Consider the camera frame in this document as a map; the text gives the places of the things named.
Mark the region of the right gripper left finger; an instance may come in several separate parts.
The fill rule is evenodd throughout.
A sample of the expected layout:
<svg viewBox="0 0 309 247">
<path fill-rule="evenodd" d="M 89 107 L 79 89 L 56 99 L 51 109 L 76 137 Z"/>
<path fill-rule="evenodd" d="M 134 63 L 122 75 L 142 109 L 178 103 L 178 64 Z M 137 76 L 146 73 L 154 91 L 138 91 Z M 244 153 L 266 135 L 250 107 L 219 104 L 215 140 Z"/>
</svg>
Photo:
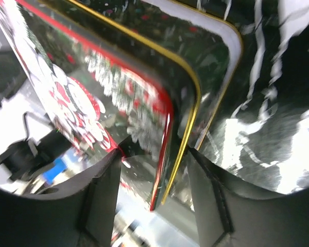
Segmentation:
<svg viewBox="0 0 309 247">
<path fill-rule="evenodd" d="M 120 159 L 113 150 L 41 194 L 17 196 L 0 189 L 0 246 L 109 246 Z"/>
</svg>

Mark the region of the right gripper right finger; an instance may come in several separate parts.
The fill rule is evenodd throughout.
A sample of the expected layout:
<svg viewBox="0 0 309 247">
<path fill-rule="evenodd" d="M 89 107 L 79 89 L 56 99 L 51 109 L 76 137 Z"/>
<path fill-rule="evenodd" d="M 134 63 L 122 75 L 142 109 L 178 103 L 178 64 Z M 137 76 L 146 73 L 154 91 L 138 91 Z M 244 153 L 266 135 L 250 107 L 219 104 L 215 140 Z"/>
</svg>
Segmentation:
<svg viewBox="0 0 309 247">
<path fill-rule="evenodd" d="M 201 246 L 309 246 L 309 188 L 283 195 L 230 174 L 193 148 L 189 153 Z"/>
</svg>

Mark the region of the gold tin lid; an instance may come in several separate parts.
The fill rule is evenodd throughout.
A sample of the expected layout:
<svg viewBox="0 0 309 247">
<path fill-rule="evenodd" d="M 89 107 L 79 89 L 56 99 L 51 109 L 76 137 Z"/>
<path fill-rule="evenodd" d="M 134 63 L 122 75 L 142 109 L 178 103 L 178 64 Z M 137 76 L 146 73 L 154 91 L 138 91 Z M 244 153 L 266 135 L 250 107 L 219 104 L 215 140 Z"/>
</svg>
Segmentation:
<svg viewBox="0 0 309 247">
<path fill-rule="evenodd" d="M 49 120 L 80 151 L 100 158 L 130 137 L 122 181 L 154 210 L 166 169 L 185 148 L 173 122 L 186 117 L 178 135 L 187 139 L 195 115 L 172 62 L 186 62 L 177 46 L 200 33 L 199 16 L 167 1 L 55 2 L 52 11 L 0 1 L 0 31 L 18 66 L 10 76 L 12 63 L 0 65 L 0 109 L 29 79 Z"/>
</svg>

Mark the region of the gold cookie tin box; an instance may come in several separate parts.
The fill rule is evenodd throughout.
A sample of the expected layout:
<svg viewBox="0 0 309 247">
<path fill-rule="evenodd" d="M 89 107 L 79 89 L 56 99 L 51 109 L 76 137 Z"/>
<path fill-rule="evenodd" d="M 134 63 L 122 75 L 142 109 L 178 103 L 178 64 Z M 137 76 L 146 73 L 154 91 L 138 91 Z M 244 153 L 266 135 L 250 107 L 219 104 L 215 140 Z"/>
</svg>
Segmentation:
<svg viewBox="0 0 309 247">
<path fill-rule="evenodd" d="M 198 145 L 240 57 L 241 42 L 223 22 L 170 1 L 132 1 L 129 6 L 130 18 L 135 19 L 127 21 L 130 27 L 183 58 L 199 79 L 200 103 L 188 139 L 191 147 Z M 145 103 L 142 108 L 139 105 L 128 117 L 127 132 L 158 161 L 164 128 L 159 124 L 165 125 L 165 117 L 161 120 L 155 103 L 152 106 L 153 109 L 146 110 Z"/>
</svg>

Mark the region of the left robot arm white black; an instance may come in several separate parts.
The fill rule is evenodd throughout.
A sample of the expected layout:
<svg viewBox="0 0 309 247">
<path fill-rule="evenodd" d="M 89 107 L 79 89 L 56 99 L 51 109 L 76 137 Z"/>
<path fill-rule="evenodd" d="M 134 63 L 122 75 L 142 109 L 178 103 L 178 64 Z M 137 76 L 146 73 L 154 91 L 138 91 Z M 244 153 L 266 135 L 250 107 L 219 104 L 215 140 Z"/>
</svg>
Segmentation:
<svg viewBox="0 0 309 247">
<path fill-rule="evenodd" d="M 30 137 L 28 118 L 52 127 L 39 141 Z M 25 138 L 13 142 L 0 154 L 0 188 L 10 193 L 19 189 L 18 183 L 29 184 L 53 169 L 72 143 L 60 133 L 48 119 L 32 112 L 23 114 Z"/>
</svg>

